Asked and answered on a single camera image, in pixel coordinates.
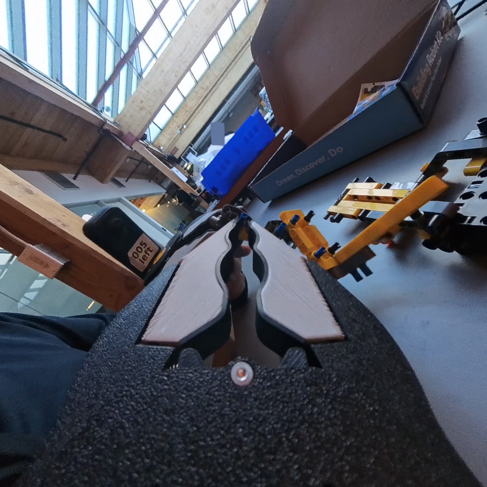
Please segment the grey desk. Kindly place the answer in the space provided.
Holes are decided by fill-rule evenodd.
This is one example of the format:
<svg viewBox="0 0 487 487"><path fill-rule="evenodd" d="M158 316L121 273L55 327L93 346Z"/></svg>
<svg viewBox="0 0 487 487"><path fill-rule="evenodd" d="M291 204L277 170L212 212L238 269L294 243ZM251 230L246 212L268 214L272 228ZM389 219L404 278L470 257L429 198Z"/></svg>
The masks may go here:
<svg viewBox="0 0 487 487"><path fill-rule="evenodd" d="M323 219L354 178L412 182L424 163L461 140L486 116L486 7L459 21L461 36L429 125L283 198L254 200L265 224L283 210L314 210L313 223L331 243L348 243L363 222ZM397 244L373 246L373 271L340 283L383 323L419 378L450 442L486 485L486 262L424 248L403 232Z"/></svg>

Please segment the black perforated brick box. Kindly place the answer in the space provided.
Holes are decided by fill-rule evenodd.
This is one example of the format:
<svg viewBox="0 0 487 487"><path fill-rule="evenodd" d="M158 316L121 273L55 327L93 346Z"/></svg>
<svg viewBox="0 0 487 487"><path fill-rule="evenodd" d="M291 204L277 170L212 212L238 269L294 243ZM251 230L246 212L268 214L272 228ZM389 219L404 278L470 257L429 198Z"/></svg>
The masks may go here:
<svg viewBox="0 0 487 487"><path fill-rule="evenodd" d="M399 228L416 231L429 250L469 256L486 254L486 117L464 140L447 143L430 163L421 168L415 182L378 183L368 177L349 183L331 205L325 220L344 218L374 222L411 193L426 176L444 180L450 161L467 161L460 183L445 181L447 188L406 217Z"/></svg>

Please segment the paned skylight window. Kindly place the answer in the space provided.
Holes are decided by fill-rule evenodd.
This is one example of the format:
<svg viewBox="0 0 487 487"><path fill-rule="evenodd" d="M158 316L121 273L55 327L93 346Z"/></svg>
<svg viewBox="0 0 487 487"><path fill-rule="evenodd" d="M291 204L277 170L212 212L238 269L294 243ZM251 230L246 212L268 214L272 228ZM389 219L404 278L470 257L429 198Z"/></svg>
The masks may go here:
<svg viewBox="0 0 487 487"><path fill-rule="evenodd" d="M1 1L1 48L87 102L142 32L160 1ZM121 113L198 1L168 1L99 104ZM239 1L168 97L147 134L154 143L203 75L263 1Z"/></svg>

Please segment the clear plastic bag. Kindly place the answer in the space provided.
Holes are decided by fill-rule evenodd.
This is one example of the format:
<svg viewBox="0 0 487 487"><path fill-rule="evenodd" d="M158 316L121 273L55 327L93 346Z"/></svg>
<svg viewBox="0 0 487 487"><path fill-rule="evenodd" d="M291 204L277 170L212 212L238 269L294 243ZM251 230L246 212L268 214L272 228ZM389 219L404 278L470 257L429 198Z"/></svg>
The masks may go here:
<svg viewBox="0 0 487 487"><path fill-rule="evenodd" d="M210 164L210 162L216 157L216 155L223 149L224 145L210 144L209 148L202 155L196 157L193 163L193 175L194 182L198 185L201 184L203 179L202 172Z"/></svg>

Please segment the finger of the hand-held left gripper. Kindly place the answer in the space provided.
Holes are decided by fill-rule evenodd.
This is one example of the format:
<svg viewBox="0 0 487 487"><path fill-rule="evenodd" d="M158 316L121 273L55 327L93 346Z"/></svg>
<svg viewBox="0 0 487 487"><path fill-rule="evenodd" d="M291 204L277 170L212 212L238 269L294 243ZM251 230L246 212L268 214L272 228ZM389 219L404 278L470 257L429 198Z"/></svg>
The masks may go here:
<svg viewBox="0 0 487 487"><path fill-rule="evenodd" d="M222 228L232 220L240 218L240 215L246 212L247 209L242 205L226 204L212 215L212 228Z"/></svg>
<svg viewBox="0 0 487 487"><path fill-rule="evenodd" d="M374 257L375 253L372 249L370 247L364 247L343 263L331 268L329 274L336 279L350 275L354 280L362 281L364 277L369 277L373 274L373 271L371 271L367 263Z"/></svg>

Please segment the dark blue cardboard box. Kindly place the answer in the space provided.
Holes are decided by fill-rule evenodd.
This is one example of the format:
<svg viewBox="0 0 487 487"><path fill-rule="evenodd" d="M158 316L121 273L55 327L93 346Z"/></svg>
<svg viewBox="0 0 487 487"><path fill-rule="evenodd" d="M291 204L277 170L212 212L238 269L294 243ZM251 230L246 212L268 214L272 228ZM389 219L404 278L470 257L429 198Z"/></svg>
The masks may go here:
<svg viewBox="0 0 487 487"><path fill-rule="evenodd" d="M268 1L252 56L277 124L308 147L250 189L269 202L423 129L460 31L447 1ZM361 84L396 79L348 120Z"/></svg>

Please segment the yellow brick beam assembly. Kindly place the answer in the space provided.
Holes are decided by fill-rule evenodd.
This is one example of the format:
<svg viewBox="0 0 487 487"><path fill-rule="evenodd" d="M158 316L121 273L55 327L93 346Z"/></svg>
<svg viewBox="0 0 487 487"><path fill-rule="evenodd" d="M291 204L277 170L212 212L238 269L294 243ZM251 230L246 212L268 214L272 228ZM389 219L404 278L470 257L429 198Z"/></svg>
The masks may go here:
<svg viewBox="0 0 487 487"><path fill-rule="evenodd" d="M274 234L297 248L308 260L319 264L325 271L350 258L364 247L390 244L401 230L401 225L421 222L424 211L421 208L448 189L443 176L433 175L419 185L394 186L368 179L349 183L326 214L330 222L359 217L375 218L360 234L344 247L339 243L330 245L319 229L311 224L313 211L304 214L301 210L285 210L279 214L280 223Z"/></svg>

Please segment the person's left hand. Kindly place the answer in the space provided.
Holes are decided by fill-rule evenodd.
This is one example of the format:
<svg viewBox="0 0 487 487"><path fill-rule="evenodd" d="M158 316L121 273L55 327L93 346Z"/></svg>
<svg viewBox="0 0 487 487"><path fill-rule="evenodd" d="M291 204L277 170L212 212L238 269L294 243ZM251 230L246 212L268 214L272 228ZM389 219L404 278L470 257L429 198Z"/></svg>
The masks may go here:
<svg viewBox="0 0 487 487"><path fill-rule="evenodd" d="M252 252L248 245L241 245L233 254L233 271L226 280L229 300L232 307L238 309L245 305L248 299L247 278L242 270L242 258Z"/></svg>

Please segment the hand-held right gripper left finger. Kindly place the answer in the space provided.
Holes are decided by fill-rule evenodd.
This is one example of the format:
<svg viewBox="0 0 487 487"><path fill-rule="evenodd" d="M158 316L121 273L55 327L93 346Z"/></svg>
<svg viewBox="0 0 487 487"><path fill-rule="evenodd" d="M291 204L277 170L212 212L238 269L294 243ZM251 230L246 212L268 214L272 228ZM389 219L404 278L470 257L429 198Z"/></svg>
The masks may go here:
<svg viewBox="0 0 487 487"><path fill-rule="evenodd" d="M226 280L241 246L232 220L199 243L176 269L142 335L142 344L223 346L230 338L231 304Z"/></svg>

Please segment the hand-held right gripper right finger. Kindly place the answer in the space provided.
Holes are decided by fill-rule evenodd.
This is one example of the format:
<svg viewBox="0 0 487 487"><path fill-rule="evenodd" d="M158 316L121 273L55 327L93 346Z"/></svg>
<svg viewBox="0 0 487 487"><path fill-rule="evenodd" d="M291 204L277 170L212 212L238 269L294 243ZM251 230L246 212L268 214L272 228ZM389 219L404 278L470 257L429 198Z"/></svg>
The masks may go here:
<svg viewBox="0 0 487 487"><path fill-rule="evenodd" d="M332 313L307 260L255 222L248 224L256 294L259 340L284 358L299 348L311 367L321 367L313 345L341 342L344 332Z"/></svg>

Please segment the colourful printed booklet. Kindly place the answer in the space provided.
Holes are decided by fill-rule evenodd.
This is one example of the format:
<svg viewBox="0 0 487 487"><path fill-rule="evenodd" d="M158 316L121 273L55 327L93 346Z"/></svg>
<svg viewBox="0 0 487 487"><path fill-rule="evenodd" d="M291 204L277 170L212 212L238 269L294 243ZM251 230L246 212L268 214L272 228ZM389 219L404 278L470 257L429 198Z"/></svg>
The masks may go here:
<svg viewBox="0 0 487 487"><path fill-rule="evenodd" d="M393 91L396 88L398 82L399 79L361 84L356 106L353 112L348 117L348 120L362 113L365 109L373 105L376 101L382 99L388 93Z"/></svg>

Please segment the blue plastic bin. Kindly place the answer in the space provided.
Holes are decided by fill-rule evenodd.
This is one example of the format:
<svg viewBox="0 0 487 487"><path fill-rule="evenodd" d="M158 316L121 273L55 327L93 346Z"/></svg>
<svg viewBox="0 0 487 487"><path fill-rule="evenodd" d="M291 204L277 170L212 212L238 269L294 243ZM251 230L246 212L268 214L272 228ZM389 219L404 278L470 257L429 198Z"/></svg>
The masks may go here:
<svg viewBox="0 0 487 487"><path fill-rule="evenodd" d="M203 169L205 190L218 198L225 196L274 138L273 130L256 109Z"/></svg>

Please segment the wooden post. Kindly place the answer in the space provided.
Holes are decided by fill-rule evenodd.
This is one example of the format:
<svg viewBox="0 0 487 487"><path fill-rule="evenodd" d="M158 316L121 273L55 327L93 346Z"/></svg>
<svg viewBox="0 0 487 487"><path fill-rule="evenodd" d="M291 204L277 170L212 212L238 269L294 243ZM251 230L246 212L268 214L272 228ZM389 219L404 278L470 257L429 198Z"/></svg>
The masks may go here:
<svg viewBox="0 0 487 487"><path fill-rule="evenodd" d="M145 287L142 278L90 241L84 220L1 166L1 248L19 257L45 245L67 258L56 278L92 300L122 310Z"/></svg>

